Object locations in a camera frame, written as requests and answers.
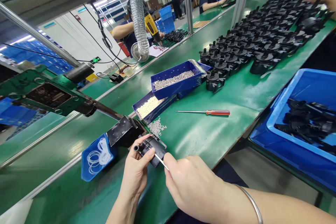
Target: digital display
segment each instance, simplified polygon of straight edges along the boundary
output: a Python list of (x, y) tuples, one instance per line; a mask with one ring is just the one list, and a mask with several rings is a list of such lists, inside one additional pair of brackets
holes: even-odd
[(94, 64), (94, 63), (97, 63), (98, 61), (101, 61), (101, 58), (96, 57), (96, 58), (92, 59), (90, 62), (91, 62), (92, 64)]

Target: fume extraction hose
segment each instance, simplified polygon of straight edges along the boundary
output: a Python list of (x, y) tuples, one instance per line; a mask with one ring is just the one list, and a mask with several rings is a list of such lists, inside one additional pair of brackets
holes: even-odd
[(149, 42), (146, 34), (143, 0), (131, 0), (134, 33), (138, 41), (139, 53), (142, 57), (149, 55)]

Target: white wall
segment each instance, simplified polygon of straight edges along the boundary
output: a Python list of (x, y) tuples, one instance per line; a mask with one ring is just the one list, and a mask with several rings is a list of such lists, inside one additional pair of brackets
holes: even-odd
[[(84, 6), (80, 6), (71, 11), (73, 15), (78, 15), (81, 19), (83, 26), (91, 33), (91, 35), (96, 39), (102, 49), (97, 45), (90, 34), (85, 31), (81, 24), (68, 12), (54, 20), (51, 20), (45, 24), (39, 26), (48, 36), (54, 39), (60, 46), (62, 46), (66, 51), (68, 51), (77, 60), (90, 61), (93, 58), (100, 57), (101, 62), (109, 62), (111, 59), (104, 53), (104, 51), (110, 55), (112, 59), (115, 57), (111, 54), (108, 48), (102, 41), (102, 34), (98, 28), (96, 20), (97, 15), (93, 11), (90, 5), (86, 6), (90, 13), (95, 19), (93, 19), (90, 13), (84, 9)], [(113, 39), (112, 35), (104, 28), (105, 34), (112, 43), (112, 51), (114, 54), (118, 54), (120, 47), (117, 42)], [(123, 51), (120, 51), (118, 56), (120, 59), (125, 59), (126, 55)], [(107, 69), (112, 67), (114, 63), (108, 64), (94, 64), (93, 69), (95, 73), (105, 72)]]

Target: silver bangle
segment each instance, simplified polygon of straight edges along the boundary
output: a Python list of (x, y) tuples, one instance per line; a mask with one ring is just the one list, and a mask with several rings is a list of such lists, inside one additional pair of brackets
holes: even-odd
[(263, 218), (261, 217), (261, 213), (259, 211), (259, 208), (258, 208), (257, 204), (255, 203), (255, 201), (252, 199), (251, 195), (243, 187), (241, 187), (240, 185), (236, 185), (236, 184), (234, 184), (234, 185), (237, 186), (240, 190), (242, 190), (246, 194), (246, 196), (248, 197), (248, 199), (251, 201), (251, 203), (252, 203), (252, 205), (254, 207), (254, 210), (255, 210), (255, 212), (257, 214), (258, 223), (259, 224), (263, 224), (263, 220), (262, 220)]

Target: left hand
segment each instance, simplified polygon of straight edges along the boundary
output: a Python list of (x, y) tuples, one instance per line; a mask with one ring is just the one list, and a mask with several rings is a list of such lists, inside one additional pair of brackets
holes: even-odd
[(155, 149), (150, 149), (143, 157), (135, 152), (134, 146), (140, 145), (150, 134), (135, 140), (125, 162), (120, 194), (126, 198), (139, 198), (147, 184), (147, 166), (155, 155)]

